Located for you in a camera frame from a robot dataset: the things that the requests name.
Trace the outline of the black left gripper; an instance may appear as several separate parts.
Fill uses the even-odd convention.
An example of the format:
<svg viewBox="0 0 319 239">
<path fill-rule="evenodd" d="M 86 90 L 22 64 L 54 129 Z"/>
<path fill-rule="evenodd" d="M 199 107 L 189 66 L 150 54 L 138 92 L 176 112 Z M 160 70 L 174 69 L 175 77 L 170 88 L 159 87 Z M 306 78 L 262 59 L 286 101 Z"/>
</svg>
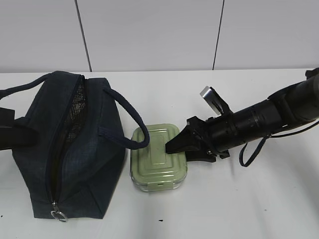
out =
<svg viewBox="0 0 319 239">
<path fill-rule="evenodd" d="M 14 120 L 15 111 L 0 109 L 0 149 L 31 147 L 38 143 L 39 133 L 31 128 L 29 118 Z"/>
</svg>

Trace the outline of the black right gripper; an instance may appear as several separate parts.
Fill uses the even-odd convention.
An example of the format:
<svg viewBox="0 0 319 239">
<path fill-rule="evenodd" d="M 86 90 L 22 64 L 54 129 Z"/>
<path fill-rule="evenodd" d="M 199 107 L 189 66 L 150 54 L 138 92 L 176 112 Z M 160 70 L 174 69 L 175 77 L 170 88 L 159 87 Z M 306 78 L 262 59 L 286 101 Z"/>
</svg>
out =
<svg viewBox="0 0 319 239">
<path fill-rule="evenodd" d="M 165 144 L 168 154 L 186 152 L 187 162 L 203 161 L 213 163 L 219 156 L 230 157 L 229 150 L 218 151 L 206 132 L 206 122 L 194 116 L 186 120 L 186 127 Z"/>
</svg>

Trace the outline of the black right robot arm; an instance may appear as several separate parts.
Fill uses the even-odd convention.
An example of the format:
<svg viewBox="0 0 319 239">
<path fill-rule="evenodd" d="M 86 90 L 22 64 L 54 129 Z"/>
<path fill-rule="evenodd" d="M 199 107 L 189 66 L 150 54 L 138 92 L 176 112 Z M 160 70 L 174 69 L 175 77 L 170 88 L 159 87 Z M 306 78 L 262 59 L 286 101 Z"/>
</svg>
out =
<svg viewBox="0 0 319 239">
<path fill-rule="evenodd" d="M 260 142 L 247 161 L 239 162 L 248 167 L 269 138 L 295 135 L 295 128 L 306 130 L 319 123 L 319 70 L 307 70 L 306 80 L 285 87 L 266 100 L 232 112 L 229 105 L 212 87 L 205 87 L 200 95 L 217 113 L 217 117 L 201 120 L 194 116 L 186 121 L 185 128 L 165 144 L 167 154 L 184 152 L 187 161 L 215 162 L 230 156 L 229 150 L 259 139 Z"/>
</svg>

